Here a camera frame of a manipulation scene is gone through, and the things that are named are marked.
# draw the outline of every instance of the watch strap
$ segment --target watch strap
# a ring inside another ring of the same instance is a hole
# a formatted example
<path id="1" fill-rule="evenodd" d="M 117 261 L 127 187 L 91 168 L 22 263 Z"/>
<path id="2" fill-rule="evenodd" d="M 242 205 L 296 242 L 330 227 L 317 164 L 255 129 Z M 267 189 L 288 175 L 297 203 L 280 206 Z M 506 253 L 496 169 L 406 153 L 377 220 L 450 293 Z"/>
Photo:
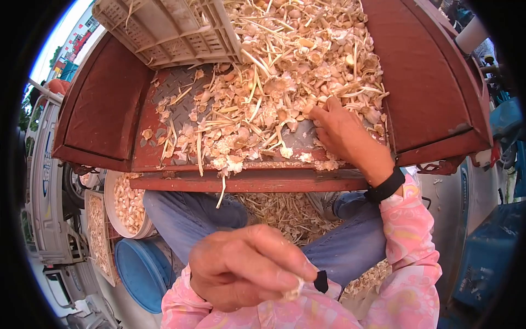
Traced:
<path id="1" fill-rule="evenodd" d="M 393 173 L 389 178 L 377 187 L 369 186 L 369 189 L 363 195 L 371 202 L 380 203 L 393 195 L 405 181 L 406 178 L 400 167 L 394 167 Z"/>

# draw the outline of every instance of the tire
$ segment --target tire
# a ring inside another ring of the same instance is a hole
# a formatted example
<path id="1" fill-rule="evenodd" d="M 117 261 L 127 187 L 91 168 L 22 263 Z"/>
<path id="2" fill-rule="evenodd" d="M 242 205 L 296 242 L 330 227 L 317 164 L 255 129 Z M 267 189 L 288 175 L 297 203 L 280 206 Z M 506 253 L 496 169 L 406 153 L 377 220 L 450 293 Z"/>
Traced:
<path id="1" fill-rule="evenodd" d="M 84 209 L 84 193 L 80 194 L 73 184 L 71 166 L 66 162 L 62 170 L 62 189 L 66 192 L 69 200 L 79 209 Z"/>

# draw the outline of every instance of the shoe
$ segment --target shoe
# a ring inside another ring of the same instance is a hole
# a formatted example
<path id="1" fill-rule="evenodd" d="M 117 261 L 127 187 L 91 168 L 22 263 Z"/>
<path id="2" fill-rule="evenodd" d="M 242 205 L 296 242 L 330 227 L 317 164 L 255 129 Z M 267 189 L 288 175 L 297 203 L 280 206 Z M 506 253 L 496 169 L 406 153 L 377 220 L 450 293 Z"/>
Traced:
<path id="1" fill-rule="evenodd" d="M 309 192 L 307 198 L 310 204 L 316 210 L 316 212 L 327 221 L 338 221 L 340 220 L 333 210 L 334 203 L 342 195 L 348 193 L 348 191 L 338 192 Z"/>

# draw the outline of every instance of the white plastic crate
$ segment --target white plastic crate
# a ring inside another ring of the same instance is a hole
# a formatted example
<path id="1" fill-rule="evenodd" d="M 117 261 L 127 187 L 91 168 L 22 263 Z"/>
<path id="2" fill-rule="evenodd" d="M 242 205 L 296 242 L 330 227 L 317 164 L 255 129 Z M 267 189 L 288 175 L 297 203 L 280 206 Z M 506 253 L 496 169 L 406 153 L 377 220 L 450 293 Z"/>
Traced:
<path id="1" fill-rule="evenodd" d="M 152 69 L 241 62 L 221 0 L 97 0 L 92 14 Z"/>

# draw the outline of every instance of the pipe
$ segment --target pipe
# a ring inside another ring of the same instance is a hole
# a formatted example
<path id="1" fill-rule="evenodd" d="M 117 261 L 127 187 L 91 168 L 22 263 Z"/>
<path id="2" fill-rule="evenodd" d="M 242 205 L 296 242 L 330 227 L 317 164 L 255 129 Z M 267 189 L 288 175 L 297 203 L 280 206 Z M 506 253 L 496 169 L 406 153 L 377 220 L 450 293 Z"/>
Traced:
<path id="1" fill-rule="evenodd" d="M 40 90 L 40 92 L 43 95 L 46 95 L 47 97 L 51 98 L 52 100 L 54 100 L 58 104 L 62 104 L 62 100 L 63 100 L 62 97 L 58 96 L 57 94 L 52 93 L 49 89 L 47 89 L 47 88 L 45 88 L 43 86 L 40 86 L 39 84 L 34 82 L 32 79 L 29 79 L 29 83 L 32 84 L 38 90 Z"/>
<path id="2" fill-rule="evenodd" d="M 489 34 L 482 25 L 482 22 L 475 16 L 462 32 L 457 35 L 455 43 L 460 51 L 465 55 L 469 55 L 488 37 Z"/>

